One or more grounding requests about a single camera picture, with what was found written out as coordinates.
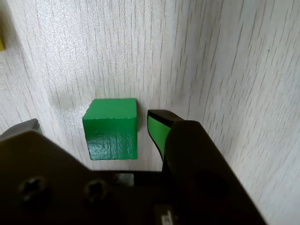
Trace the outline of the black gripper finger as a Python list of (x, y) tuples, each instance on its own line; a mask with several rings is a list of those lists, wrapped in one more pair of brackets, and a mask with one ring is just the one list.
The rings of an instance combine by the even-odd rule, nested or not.
[(186, 225), (263, 225), (265, 221), (200, 122), (148, 110), (175, 213)]
[(37, 119), (16, 124), (0, 136), (0, 222), (121, 225), (110, 178), (46, 138)]

